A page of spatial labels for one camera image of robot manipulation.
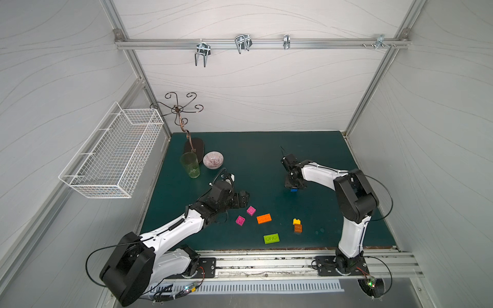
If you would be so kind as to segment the orange 2x3 brick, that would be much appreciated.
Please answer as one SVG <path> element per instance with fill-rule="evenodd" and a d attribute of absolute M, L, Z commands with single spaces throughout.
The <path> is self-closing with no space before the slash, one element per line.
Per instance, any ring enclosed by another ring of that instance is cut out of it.
<path fill-rule="evenodd" d="M 257 218 L 257 222 L 258 224 L 263 224 L 263 223 L 268 223 L 268 222 L 271 222 L 272 221 L 272 217 L 270 214 L 263 214 L 263 215 L 260 215 L 258 216 Z"/>

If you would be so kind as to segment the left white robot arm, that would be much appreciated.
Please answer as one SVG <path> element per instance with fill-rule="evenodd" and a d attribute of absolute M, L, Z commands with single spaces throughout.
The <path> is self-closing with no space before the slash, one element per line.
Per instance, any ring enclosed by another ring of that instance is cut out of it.
<path fill-rule="evenodd" d="M 127 307 L 150 291 L 157 281 L 174 275 L 194 276 L 199 254 L 182 240 L 199 233 L 230 209 L 245 208 L 250 195 L 236 192 L 231 177 L 219 180 L 185 212 L 153 231 L 137 235 L 129 232 L 112 246 L 109 260 L 100 272 L 104 287 Z"/>

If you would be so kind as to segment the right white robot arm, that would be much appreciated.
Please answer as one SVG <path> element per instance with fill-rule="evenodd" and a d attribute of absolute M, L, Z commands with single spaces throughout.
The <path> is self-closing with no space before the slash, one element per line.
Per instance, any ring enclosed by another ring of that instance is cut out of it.
<path fill-rule="evenodd" d="M 288 172 L 285 187 L 304 189 L 314 182 L 332 189 L 344 217 L 342 236 L 333 264 L 341 275 L 349 275 L 363 257 L 363 242 L 368 223 L 379 200 L 359 169 L 344 171 L 320 165 L 312 160 L 298 161 L 295 155 L 285 155 L 281 163 Z"/>

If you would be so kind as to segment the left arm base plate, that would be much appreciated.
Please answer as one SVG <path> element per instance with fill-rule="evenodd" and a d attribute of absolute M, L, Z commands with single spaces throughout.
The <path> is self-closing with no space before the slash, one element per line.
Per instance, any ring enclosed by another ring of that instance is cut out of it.
<path fill-rule="evenodd" d="M 191 263 L 190 277 L 191 278 L 215 278 L 216 277 L 216 262 L 214 257 L 200 257 Z"/>

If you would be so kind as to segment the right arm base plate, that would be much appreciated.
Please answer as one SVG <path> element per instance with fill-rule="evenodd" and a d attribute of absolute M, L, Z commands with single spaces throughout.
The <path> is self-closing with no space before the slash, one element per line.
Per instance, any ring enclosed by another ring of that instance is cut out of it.
<path fill-rule="evenodd" d="M 317 271 L 318 276 L 365 276 L 369 274 L 364 258 L 346 258 L 343 255 L 316 256 L 311 267 Z"/>

